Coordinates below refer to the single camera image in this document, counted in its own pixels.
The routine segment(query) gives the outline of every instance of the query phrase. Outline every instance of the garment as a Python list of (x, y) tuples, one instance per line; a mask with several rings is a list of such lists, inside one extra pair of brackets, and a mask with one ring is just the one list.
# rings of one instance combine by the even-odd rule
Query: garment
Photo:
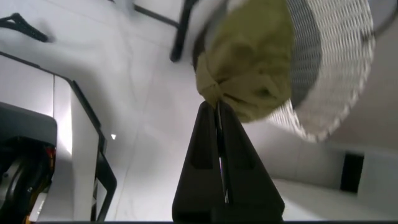
[(228, 103), (241, 122), (265, 118), (290, 96), (294, 28), (285, 0), (249, 0), (217, 28), (198, 59), (197, 90)]

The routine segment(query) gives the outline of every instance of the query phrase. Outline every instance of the green fabric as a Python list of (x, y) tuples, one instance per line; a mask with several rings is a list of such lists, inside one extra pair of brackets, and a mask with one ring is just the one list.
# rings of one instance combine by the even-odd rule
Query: green fabric
[(291, 96), (293, 44), (286, 1), (249, 0), (228, 14), (199, 56), (199, 94), (214, 107), (225, 101), (241, 122), (265, 118)]

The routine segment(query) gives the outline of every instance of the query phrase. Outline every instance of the laundry basket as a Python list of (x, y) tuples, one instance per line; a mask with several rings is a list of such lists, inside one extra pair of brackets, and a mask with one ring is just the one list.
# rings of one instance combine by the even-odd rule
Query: laundry basket
[[(210, 47), (218, 23), (246, 0), (216, 10), (193, 51)], [(368, 0), (287, 0), (295, 30), (292, 97), (268, 120), (310, 142), (325, 140), (348, 116), (361, 94), (375, 40)]]

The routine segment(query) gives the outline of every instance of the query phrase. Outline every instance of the white tile floor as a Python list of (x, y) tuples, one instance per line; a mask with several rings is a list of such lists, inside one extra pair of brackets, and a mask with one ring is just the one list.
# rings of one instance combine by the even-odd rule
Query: white tile floor
[[(181, 2), (137, 1), (173, 19)], [(109, 137), (107, 157), (118, 179), (107, 220), (171, 220), (175, 188), (202, 102), (190, 51), (218, 3), (199, 3), (183, 59), (172, 63), (174, 28), (140, 14), (128, 18), (107, 0), (0, 0), (0, 17), (19, 12), (55, 37), (43, 44), (0, 29), (0, 50), (75, 79), (103, 124)], [(342, 152), (305, 143), (266, 122), (245, 129), (272, 176), (339, 186)]]

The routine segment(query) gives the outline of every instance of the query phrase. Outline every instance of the woven basket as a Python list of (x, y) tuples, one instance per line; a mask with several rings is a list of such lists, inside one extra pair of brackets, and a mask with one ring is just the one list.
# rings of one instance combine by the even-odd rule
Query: woven basket
[[(244, 1), (230, 1), (225, 11)], [(306, 141), (319, 142), (339, 127), (364, 89), (375, 46), (372, 15), (368, 0), (287, 2), (295, 29), (292, 97), (268, 119)], [(205, 30), (214, 27), (210, 22)], [(202, 37), (206, 46), (212, 35)]]

